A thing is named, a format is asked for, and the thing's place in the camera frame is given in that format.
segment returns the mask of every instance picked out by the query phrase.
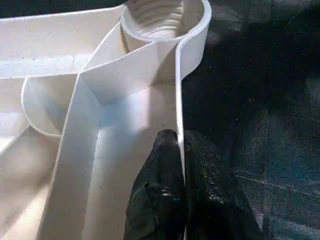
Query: white plastic surface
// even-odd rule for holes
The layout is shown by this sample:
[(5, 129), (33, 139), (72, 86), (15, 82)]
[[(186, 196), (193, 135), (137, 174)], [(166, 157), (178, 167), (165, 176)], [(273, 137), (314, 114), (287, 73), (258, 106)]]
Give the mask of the white plastic surface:
[[(37, 180), (56, 159), (49, 189), (34, 180), (36, 190), (25, 194), (29, 207), (4, 228), (4, 239), (21, 233), (34, 239), (47, 191), (38, 240), (122, 238), (132, 184), (159, 131), (177, 131), (185, 165), (181, 80), (202, 59), (210, 18), (207, 0), (131, 0), (115, 8), (0, 20), (12, 39), (0, 36), (6, 44), (0, 46), (0, 77), (22, 76), (17, 112), (29, 124), (11, 148), (25, 150), (42, 139), (39, 149), (28, 147), (33, 161), (46, 156), (34, 169)], [(26, 44), (10, 51), (15, 30)]]
[(0, 19), (0, 77), (78, 73), (123, 10)]
[(46, 136), (60, 137), (76, 74), (27, 77), (21, 105), (29, 124)]

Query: dark fabric floor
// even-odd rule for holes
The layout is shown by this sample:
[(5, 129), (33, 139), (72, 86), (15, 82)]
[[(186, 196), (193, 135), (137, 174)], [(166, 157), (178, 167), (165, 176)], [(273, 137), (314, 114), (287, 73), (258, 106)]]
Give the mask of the dark fabric floor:
[[(2, 0), (0, 16), (121, 2)], [(320, 7), (233, 2), (211, 0), (202, 63), (182, 84), (184, 127), (206, 135), (234, 169), (266, 240), (318, 240)]]

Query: plastic molded organizer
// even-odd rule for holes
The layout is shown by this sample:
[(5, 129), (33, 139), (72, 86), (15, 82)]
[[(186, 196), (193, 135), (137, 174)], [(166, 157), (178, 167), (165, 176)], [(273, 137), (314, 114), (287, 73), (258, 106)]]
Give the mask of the plastic molded organizer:
[(0, 239), (122, 239), (159, 131), (184, 165), (181, 80), (210, 19), (208, 0), (0, 19)]

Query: white plastic tray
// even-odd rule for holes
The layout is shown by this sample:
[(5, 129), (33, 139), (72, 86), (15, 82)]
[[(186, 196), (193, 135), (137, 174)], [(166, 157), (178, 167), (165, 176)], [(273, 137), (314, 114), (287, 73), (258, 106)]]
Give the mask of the white plastic tray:
[(0, 239), (122, 239), (159, 131), (184, 165), (181, 80), (210, 18), (207, 0), (131, 0), (0, 20)]

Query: curved plastic edge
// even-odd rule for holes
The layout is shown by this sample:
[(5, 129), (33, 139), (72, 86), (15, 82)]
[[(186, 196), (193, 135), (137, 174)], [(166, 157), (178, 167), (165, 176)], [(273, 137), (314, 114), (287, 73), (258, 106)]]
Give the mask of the curved plastic edge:
[(43, 131), (41, 130), (40, 128), (38, 128), (36, 125), (34, 125), (34, 123), (31, 121), (31, 119), (29, 118), (28, 116), (28, 113), (26, 111), (26, 108), (25, 108), (25, 104), (24, 104), (24, 97), (25, 97), (25, 88), (26, 88), (26, 85), (27, 85), (27, 82), (28, 82), (28, 79), (30, 77), (26, 77), (24, 79), (24, 82), (23, 82), (23, 85), (22, 85), (22, 89), (21, 89), (21, 107), (22, 107), (22, 110), (23, 110), (23, 113), (25, 115), (25, 119), (27, 120), (27, 122), (29, 123), (29, 125), (34, 128), (36, 131), (38, 131), (39, 133), (41, 133), (42, 135), (45, 135), (45, 136), (48, 136), (48, 137), (53, 137), (53, 138), (60, 138), (61, 135), (60, 134), (52, 134), (52, 133), (48, 133), (46, 131)]
[(202, 0), (204, 14), (200, 22), (178, 43), (175, 50), (175, 101), (176, 101), (176, 122), (177, 138), (180, 147), (182, 171), (186, 180), (186, 159), (185, 159), (185, 140), (184, 140), (184, 121), (182, 106), (182, 80), (193, 72), (200, 64), (205, 42), (208, 34), (208, 27), (212, 17), (212, 10), (208, 0)]
[(198, 26), (200, 26), (200, 25), (202, 26), (203, 25), (202, 22), (206, 18), (206, 15), (208, 15), (208, 6), (209, 6), (210, 14), (212, 14), (211, 13), (211, 7), (210, 7), (210, 4), (209, 4), (208, 0), (199, 0), (199, 2), (202, 3), (203, 7), (204, 7), (204, 14), (203, 14), (203, 17), (200, 20), (200, 22), (196, 26), (191, 28), (188, 33), (186, 33), (184, 35), (181, 35), (181, 36), (173, 37), (173, 38), (152, 38), (152, 37), (144, 37), (144, 36), (139, 36), (137, 34), (134, 34), (129, 29), (129, 27), (127, 25), (127, 22), (126, 22), (125, 13), (126, 13), (126, 11), (128, 11), (128, 8), (126, 8), (123, 11), (123, 14), (122, 14), (122, 16), (120, 18), (120, 23), (121, 23), (121, 27), (123, 29), (124, 34), (129, 37), (129, 39), (127, 39), (127, 45), (128, 45), (129, 50), (132, 51), (134, 49), (140, 48), (143, 45), (146, 45), (146, 44), (149, 44), (149, 43), (152, 43), (152, 42), (157, 42), (157, 41), (178, 42), (178, 41), (181, 41), (184, 38), (189, 38), (190, 34), (192, 32), (197, 31)]
[(7, 17), (0, 19), (0, 22), (11, 22), (11, 21), (25, 21), (29, 19), (44, 19), (44, 18), (52, 18), (59, 16), (72, 16), (78, 14), (89, 14), (89, 13), (99, 13), (99, 12), (109, 12), (116, 11), (125, 6), (125, 4), (121, 4), (119, 6), (101, 8), (101, 9), (91, 9), (91, 10), (82, 10), (82, 11), (70, 11), (70, 12), (60, 12), (60, 13), (51, 13), (51, 14), (41, 14), (41, 15), (31, 15), (31, 16), (20, 16), (20, 17)]

